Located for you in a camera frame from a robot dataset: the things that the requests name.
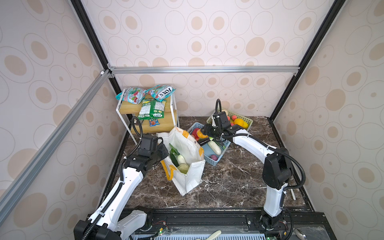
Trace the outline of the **green leafy lettuce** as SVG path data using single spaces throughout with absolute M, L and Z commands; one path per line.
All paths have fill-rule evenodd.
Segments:
M 178 150 L 172 145 L 172 144 L 169 144 L 170 147 L 171 147 L 171 153 L 174 155 L 174 156 L 178 156 L 180 155 L 180 153 L 178 152 Z

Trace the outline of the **long green cucumber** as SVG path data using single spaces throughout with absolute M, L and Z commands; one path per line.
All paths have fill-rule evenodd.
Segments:
M 172 154 L 172 153 L 170 153 L 170 158 L 171 158 L 171 161 L 172 161 L 173 165 L 174 165 L 175 167 L 178 167 L 178 166 L 179 166 L 179 163 L 178 163 L 177 158 L 175 157 L 175 155 Z

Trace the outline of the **orange fruit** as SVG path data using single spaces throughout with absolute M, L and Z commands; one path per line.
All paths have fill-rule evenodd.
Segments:
M 200 139 L 206 139 L 206 138 L 208 138 L 207 135 L 204 135 L 204 134 L 202 133 L 201 129 L 198 129 L 198 130 L 197 130 L 197 136 L 198 136 Z

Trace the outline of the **white grocery bag yellow handles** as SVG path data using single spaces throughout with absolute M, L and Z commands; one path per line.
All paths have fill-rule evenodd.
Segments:
M 204 149 L 193 135 L 178 127 L 169 133 L 157 133 L 156 136 L 163 140 L 169 153 L 161 161 L 167 180 L 172 181 L 184 196 L 202 181 L 206 163 Z

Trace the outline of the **green cabbage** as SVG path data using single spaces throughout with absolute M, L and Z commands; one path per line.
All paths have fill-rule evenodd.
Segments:
M 189 167 L 188 165 L 184 165 L 184 164 L 178 166 L 178 170 L 179 170 L 181 173 L 185 174 L 185 175 L 188 173 L 189 168 L 190 168 L 190 167 Z

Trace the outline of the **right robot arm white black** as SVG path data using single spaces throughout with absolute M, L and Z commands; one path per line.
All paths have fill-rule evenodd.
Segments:
M 284 195 L 298 189 L 306 181 L 304 168 L 290 156 L 286 148 L 275 148 L 251 135 L 238 125 L 231 125 L 225 112 L 213 114 L 214 124 L 205 124 L 202 133 L 215 140 L 228 140 L 257 157 L 263 164 L 263 180 L 267 185 L 261 223 L 264 229 L 274 229 L 282 218 Z

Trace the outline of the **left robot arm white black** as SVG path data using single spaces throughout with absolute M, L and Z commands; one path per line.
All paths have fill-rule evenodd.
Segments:
M 137 207 L 120 219 L 128 200 L 154 164 L 164 160 L 169 152 L 162 137 L 145 134 L 119 169 L 120 178 L 99 208 L 86 221 L 74 228 L 76 240 L 129 240 L 133 233 L 152 227 L 149 211 Z

